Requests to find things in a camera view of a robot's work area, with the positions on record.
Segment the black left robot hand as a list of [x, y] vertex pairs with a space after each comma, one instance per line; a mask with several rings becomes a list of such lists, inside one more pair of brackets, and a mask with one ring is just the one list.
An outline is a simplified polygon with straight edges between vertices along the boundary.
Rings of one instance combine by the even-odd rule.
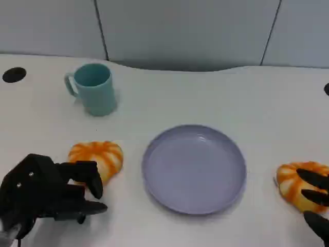
[[66, 189], [60, 201], [52, 208], [52, 217], [56, 221], [76, 220], [83, 224], [87, 216], [107, 211], [105, 204], [85, 198], [86, 188], [96, 199], [103, 196], [103, 184], [96, 162], [66, 162], [57, 164], [57, 168], [66, 183]]

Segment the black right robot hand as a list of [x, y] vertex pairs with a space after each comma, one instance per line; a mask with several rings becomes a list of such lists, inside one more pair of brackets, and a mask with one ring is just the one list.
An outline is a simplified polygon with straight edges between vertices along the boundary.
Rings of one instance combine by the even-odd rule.
[[[301, 190], [302, 195], [320, 206], [328, 207], [328, 176], [325, 177], [302, 168], [297, 169], [297, 174], [302, 180], [327, 192], [325, 194], [315, 190], [303, 189]], [[328, 246], [328, 219], [311, 211], [305, 211], [303, 216], [308, 226], [322, 239], [324, 246]]]

